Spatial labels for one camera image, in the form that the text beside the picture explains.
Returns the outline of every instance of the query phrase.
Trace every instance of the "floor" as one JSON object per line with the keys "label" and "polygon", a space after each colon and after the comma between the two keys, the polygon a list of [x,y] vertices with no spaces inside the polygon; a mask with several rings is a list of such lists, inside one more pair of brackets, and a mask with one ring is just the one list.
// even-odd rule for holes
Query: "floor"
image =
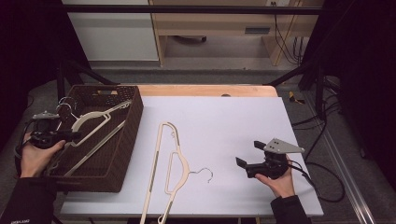
{"label": "floor", "polygon": [[[206,42],[200,39],[171,37],[163,66],[157,63],[99,63],[92,62],[96,71],[120,83],[212,83],[212,84],[256,84],[268,83],[281,77],[296,67],[283,58],[279,66],[272,66],[264,50],[261,39],[252,37],[208,36]],[[295,123],[315,115],[312,91],[299,91],[296,84],[300,77],[294,77],[276,87],[288,111],[290,122]],[[86,82],[93,82],[84,77]],[[336,79],[329,80],[337,84]],[[290,100],[290,92],[296,101]],[[364,160],[359,152],[359,144],[350,131],[342,109],[337,105],[334,92],[325,91],[328,105],[335,104],[328,115],[328,124],[320,137],[309,161],[319,163],[344,178],[346,197],[339,203],[320,201],[325,215],[313,217],[314,223],[396,223],[396,193],[387,184],[374,161]],[[12,164],[12,147],[21,130],[23,121],[32,114],[42,112],[48,102],[56,102],[55,83],[50,82],[34,89],[31,95],[35,103],[24,114],[21,124],[0,154],[1,210],[12,191],[15,181]],[[311,148],[316,141],[323,123],[313,119],[303,126],[296,126],[294,132],[301,147]],[[325,199],[336,199],[342,189],[337,180],[316,165],[308,167],[319,191]],[[62,207],[64,196],[59,194],[55,203],[56,214]],[[87,218],[64,218],[64,223],[90,223]],[[95,218],[95,223],[126,223],[125,219]],[[261,223],[275,223],[271,217],[261,219]]]}

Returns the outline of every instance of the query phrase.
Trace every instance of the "table surface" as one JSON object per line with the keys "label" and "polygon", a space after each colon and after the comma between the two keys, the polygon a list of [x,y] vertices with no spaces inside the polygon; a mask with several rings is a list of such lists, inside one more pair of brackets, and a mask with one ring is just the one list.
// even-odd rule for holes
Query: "table surface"
{"label": "table surface", "polygon": [[[120,193],[69,192],[61,214],[82,217],[139,217],[143,210],[159,125],[177,127],[180,148],[191,171],[177,192],[169,217],[262,217],[272,215],[275,198],[258,180],[248,179],[235,157],[263,162],[253,141],[276,137],[297,145],[289,117],[276,90],[266,86],[139,86],[145,106],[134,152]],[[228,94],[238,97],[213,97]],[[164,212],[167,167],[175,139],[163,128],[160,156],[148,208],[148,217]],[[289,154],[306,170],[301,154]],[[169,189],[180,179],[181,162],[173,157]],[[321,216],[318,197],[306,180],[293,171],[296,193],[309,216]]]}

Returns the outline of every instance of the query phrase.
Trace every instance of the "black cable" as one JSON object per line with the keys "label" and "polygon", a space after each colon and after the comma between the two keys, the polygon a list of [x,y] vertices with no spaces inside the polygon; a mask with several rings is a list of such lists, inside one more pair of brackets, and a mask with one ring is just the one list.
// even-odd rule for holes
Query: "black cable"
{"label": "black cable", "polygon": [[341,196],[338,199],[331,200],[331,199],[326,199],[326,198],[323,198],[321,196],[318,196],[319,199],[321,199],[322,201],[325,201],[327,203],[339,203],[345,198],[345,196],[346,196],[346,188],[345,188],[345,185],[344,185],[343,181],[340,179],[340,177],[338,177],[338,175],[336,175],[333,171],[331,171],[330,169],[328,169],[325,166],[322,166],[320,164],[317,164],[317,163],[314,163],[314,162],[310,162],[310,161],[306,162],[305,164],[306,165],[316,165],[317,167],[320,167],[320,168],[324,169],[325,171],[327,171],[330,174],[332,174],[338,180],[338,182],[341,185],[342,192],[341,192]]}
{"label": "black cable", "polygon": [[293,165],[290,165],[290,164],[288,164],[288,166],[289,166],[291,169],[300,171],[300,172],[302,173],[303,177],[305,177],[306,181],[314,188],[315,192],[316,192],[317,194],[320,195],[320,192],[318,191],[317,186],[316,186],[315,183],[312,181],[311,177],[309,177],[308,173],[307,173],[306,171],[303,170],[303,168],[299,168],[299,167],[296,167],[296,166],[293,166]]}
{"label": "black cable", "polygon": [[[330,109],[332,109],[332,108],[335,107],[336,105],[339,105],[339,103],[337,102],[337,103],[333,103],[333,104],[329,105],[329,107],[327,107],[327,108],[325,109],[325,112],[328,111],[328,110],[330,110]],[[309,118],[309,119],[304,119],[304,120],[302,120],[302,121],[298,121],[298,122],[292,123],[292,124],[291,124],[291,127],[295,127],[295,126],[298,126],[298,125],[301,125],[301,124],[308,123],[308,122],[310,122],[310,121],[312,121],[312,120],[315,120],[315,119],[317,119],[317,118],[318,118],[318,115],[315,115],[315,116],[313,116],[313,117],[311,117],[311,118]]]}
{"label": "black cable", "polygon": [[26,144],[23,140],[24,140],[24,136],[27,133],[27,130],[29,128],[29,126],[33,123],[33,119],[30,119],[27,123],[25,123],[25,126],[23,128],[22,134],[20,136],[20,141],[18,142],[18,145],[15,147],[14,152],[15,152],[15,156],[18,158],[21,158],[21,152],[20,150],[23,148],[23,146]]}
{"label": "black cable", "polygon": [[305,130],[311,130],[311,129],[314,129],[314,128],[316,128],[316,127],[318,127],[318,126],[320,126],[320,125],[322,125],[323,123],[320,123],[320,124],[317,124],[317,125],[315,125],[315,126],[311,126],[311,127],[308,127],[308,128],[293,128],[293,130],[294,131],[305,131]]}
{"label": "black cable", "polygon": [[303,166],[302,166],[299,162],[297,162],[297,161],[292,161],[292,160],[289,160],[289,161],[291,161],[291,162],[293,162],[293,163],[296,163],[298,166],[300,166],[300,169],[303,169]]}
{"label": "black cable", "polygon": [[318,143],[320,137],[323,135],[324,130],[326,129],[326,126],[327,126],[327,121],[324,121],[324,125],[323,125],[323,127],[322,127],[322,130],[320,131],[320,134],[318,135],[318,137],[317,137],[317,139],[315,140],[315,142],[314,142],[314,144],[312,145],[312,147],[309,148],[308,151],[306,152],[304,161],[307,161],[307,160],[308,160],[309,155],[312,153],[312,151],[314,150],[314,147],[317,145],[317,143]]}
{"label": "black cable", "polygon": [[299,47],[298,53],[296,53],[297,40],[298,40],[298,37],[297,36],[294,37],[294,41],[293,41],[293,57],[297,61],[297,64],[300,65],[302,60],[303,60],[302,51],[303,51],[303,45],[304,45],[304,37],[303,36],[300,37],[300,47]]}
{"label": "black cable", "polygon": [[55,222],[56,224],[63,224],[59,218],[57,218],[55,215],[52,215],[52,221]]}
{"label": "black cable", "polygon": [[[293,57],[291,56],[291,54],[290,54],[290,52],[289,52],[289,49],[288,49],[288,46],[286,45],[286,42],[285,42],[285,40],[283,39],[282,34],[280,33],[279,29],[277,28],[276,14],[274,14],[274,18],[275,18],[275,41],[276,41],[276,43],[279,45],[280,49],[282,50],[282,52],[283,52],[283,54],[285,55],[285,58],[288,60],[288,62],[289,62],[289,63],[292,63],[292,64],[297,64],[297,62],[295,61],[295,59],[293,59]],[[294,62],[291,62],[291,61],[290,61],[288,55],[285,53],[285,50],[283,50],[282,46],[279,44],[279,41],[277,40],[277,34],[276,34],[276,33],[279,33],[280,38],[282,39],[282,42],[283,42],[283,44],[284,44],[284,46],[285,46],[285,48],[286,48],[286,52],[287,52],[287,53],[289,54],[289,56],[294,60]]]}
{"label": "black cable", "polygon": [[333,97],[338,97],[338,94],[333,94],[333,95],[330,95],[330,96],[328,96],[328,97],[326,97],[326,99],[324,100],[324,102],[327,102],[327,101],[329,101],[331,98],[333,98]]}
{"label": "black cable", "polygon": [[329,79],[327,79],[327,77],[324,77],[324,83],[323,83],[324,87],[330,88],[332,91],[335,92],[340,92],[341,88],[340,86],[336,85],[335,83],[331,82]]}

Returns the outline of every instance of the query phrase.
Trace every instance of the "dark brown basket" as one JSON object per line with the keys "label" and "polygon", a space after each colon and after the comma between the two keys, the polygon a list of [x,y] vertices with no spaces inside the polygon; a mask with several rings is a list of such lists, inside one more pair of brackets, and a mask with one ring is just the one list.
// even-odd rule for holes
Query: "dark brown basket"
{"label": "dark brown basket", "polygon": [[[73,107],[76,117],[92,111],[106,111],[127,100],[129,107],[110,113],[111,120],[79,147],[69,147],[63,154],[59,167],[50,178],[55,178],[59,191],[120,192],[134,149],[143,102],[136,86],[76,85],[70,90],[65,103]],[[59,107],[63,118],[61,130],[70,129],[76,119],[69,106]],[[79,128],[81,139],[97,127],[104,118],[89,119]],[[71,176],[64,176],[105,136],[125,120],[123,128],[87,159]]]}

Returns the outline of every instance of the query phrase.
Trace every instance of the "forearm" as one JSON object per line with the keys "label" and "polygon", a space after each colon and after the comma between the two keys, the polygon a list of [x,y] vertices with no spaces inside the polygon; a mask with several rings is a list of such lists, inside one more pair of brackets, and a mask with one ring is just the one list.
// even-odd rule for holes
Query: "forearm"
{"label": "forearm", "polygon": [[37,177],[20,178],[0,223],[51,223],[55,199],[56,185],[53,181]]}
{"label": "forearm", "polygon": [[271,202],[271,207],[277,224],[311,223],[297,195],[288,198],[278,197]]}

